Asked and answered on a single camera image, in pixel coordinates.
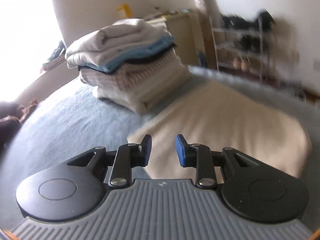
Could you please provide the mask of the beige trousers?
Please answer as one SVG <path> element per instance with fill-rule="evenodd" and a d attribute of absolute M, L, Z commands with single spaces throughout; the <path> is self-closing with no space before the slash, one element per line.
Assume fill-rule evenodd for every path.
<path fill-rule="evenodd" d="M 146 134 L 152 137 L 152 151 L 145 171 L 153 179 L 195 178 L 195 169 L 183 168 L 178 160 L 179 134 L 213 151 L 235 148 L 294 177 L 312 149 L 297 119 L 215 81 L 176 99 L 127 140 L 139 143 Z"/>

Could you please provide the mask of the grey bed blanket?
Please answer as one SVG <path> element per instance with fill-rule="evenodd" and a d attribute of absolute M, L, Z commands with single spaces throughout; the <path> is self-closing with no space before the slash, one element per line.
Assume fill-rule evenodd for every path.
<path fill-rule="evenodd" d="M 15 192 L 22 180 L 95 146 L 116 150 L 127 136 L 156 116 L 176 98 L 208 79 L 218 81 L 299 120 L 310 135 L 312 152 L 303 181 L 310 202 L 303 223 L 319 228 L 319 108 L 284 92 L 236 76 L 192 67 L 193 77 L 152 111 L 139 115 L 108 100 L 93 97 L 79 79 L 67 83 L 46 100 L 22 126 L 1 153 L 1 228 L 11 229 L 22 220 Z"/>

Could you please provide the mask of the pink checked folded garment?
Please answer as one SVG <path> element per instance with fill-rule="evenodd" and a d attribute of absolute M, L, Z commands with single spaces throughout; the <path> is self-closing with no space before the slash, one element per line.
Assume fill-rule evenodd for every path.
<path fill-rule="evenodd" d="M 83 83 L 90 86 L 111 87 L 126 91 L 140 85 L 159 71 L 180 64 L 181 59 L 172 48 L 169 48 L 152 57 L 127 60 L 111 74 L 83 67 L 80 68 L 79 76 Z"/>

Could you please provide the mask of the blue folded garment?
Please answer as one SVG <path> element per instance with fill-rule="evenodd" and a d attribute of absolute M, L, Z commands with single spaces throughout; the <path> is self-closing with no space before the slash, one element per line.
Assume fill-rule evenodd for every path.
<path fill-rule="evenodd" d="M 109 60 L 103 65 L 97 66 L 93 63 L 84 63 L 76 68 L 78 71 L 81 69 L 92 69 L 101 73 L 112 74 L 125 62 L 132 61 L 133 63 L 137 63 L 140 61 L 151 61 L 153 58 L 160 56 L 175 46 L 176 44 L 172 37 L 166 36 L 150 46 L 132 48 L 119 56 L 116 56 L 114 59 Z"/>

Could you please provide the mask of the white folded top garment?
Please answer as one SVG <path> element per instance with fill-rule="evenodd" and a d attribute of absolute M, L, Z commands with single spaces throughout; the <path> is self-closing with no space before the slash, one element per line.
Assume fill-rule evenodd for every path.
<path fill-rule="evenodd" d="M 69 68 L 84 63 L 100 66 L 132 48 L 150 46 L 166 36 L 171 35 L 164 27 L 154 27 L 142 19 L 118 20 L 75 40 L 67 48 L 65 59 Z"/>

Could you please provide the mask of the metal shoe rack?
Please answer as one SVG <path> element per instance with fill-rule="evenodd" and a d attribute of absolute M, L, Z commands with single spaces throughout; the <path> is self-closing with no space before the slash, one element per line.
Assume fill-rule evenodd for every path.
<path fill-rule="evenodd" d="M 238 15 L 220 15 L 220 26 L 210 21 L 217 71 L 247 73 L 260 82 L 269 79 L 270 41 L 275 21 L 263 9 L 253 21 Z"/>

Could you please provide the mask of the wooden side shelf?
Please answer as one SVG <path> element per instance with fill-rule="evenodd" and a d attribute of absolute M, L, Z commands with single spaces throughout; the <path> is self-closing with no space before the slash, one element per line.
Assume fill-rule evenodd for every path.
<path fill-rule="evenodd" d="M 179 12 L 148 20 L 153 26 L 163 26 L 174 38 L 175 53 L 183 64 L 199 66 L 198 53 L 204 52 L 202 31 L 196 12 Z"/>

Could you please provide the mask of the seated person in maroon jacket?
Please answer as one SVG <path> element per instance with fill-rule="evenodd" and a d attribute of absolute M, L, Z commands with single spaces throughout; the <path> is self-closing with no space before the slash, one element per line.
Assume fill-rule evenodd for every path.
<path fill-rule="evenodd" d="M 37 106 L 37 100 L 33 100 L 26 108 L 16 102 L 1 102 L 1 150 L 15 136 Z"/>

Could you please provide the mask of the shoes on white box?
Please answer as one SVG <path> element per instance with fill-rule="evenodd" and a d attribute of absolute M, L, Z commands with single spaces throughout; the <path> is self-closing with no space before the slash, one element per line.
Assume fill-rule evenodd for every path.
<path fill-rule="evenodd" d="M 42 64 L 40 72 L 46 72 L 57 66 L 60 62 L 64 60 L 65 52 L 65 44 L 63 41 L 60 41 L 57 48 L 54 49 L 53 53 L 50 55 L 47 61 Z"/>

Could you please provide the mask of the yellow box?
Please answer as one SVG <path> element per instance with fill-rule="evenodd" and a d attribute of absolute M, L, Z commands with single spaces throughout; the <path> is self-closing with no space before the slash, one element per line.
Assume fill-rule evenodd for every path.
<path fill-rule="evenodd" d="M 132 18 L 131 8 L 127 3 L 117 7 L 117 13 L 120 19 Z"/>

